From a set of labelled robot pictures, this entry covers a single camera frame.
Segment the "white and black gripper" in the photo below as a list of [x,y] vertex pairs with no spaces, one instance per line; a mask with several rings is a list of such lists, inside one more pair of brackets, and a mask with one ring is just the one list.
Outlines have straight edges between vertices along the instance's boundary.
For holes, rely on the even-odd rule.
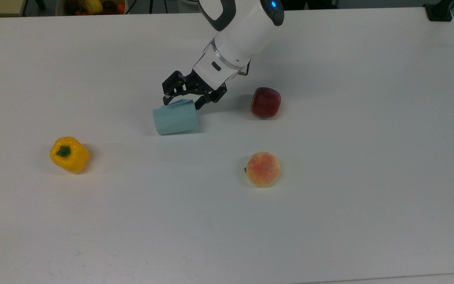
[[163,83],[163,103],[167,106],[176,96],[193,93],[200,95],[194,103],[200,110],[205,104],[217,103],[227,92],[226,81],[237,75],[246,76],[251,60],[243,67],[226,61],[217,50],[205,50],[195,63],[191,73],[173,72]]

